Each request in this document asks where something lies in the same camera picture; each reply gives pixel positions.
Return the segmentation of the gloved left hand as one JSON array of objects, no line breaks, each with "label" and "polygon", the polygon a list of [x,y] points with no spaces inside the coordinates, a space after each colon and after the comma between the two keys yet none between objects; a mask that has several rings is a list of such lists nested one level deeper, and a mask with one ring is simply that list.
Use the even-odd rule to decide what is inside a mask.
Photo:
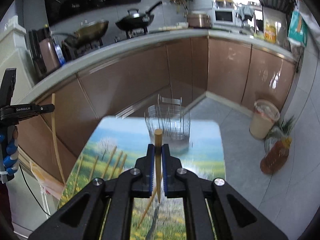
[{"label": "gloved left hand", "polygon": [[18,170],[18,130],[10,126],[1,132],[1,183],[6,184],[14,178]]}]

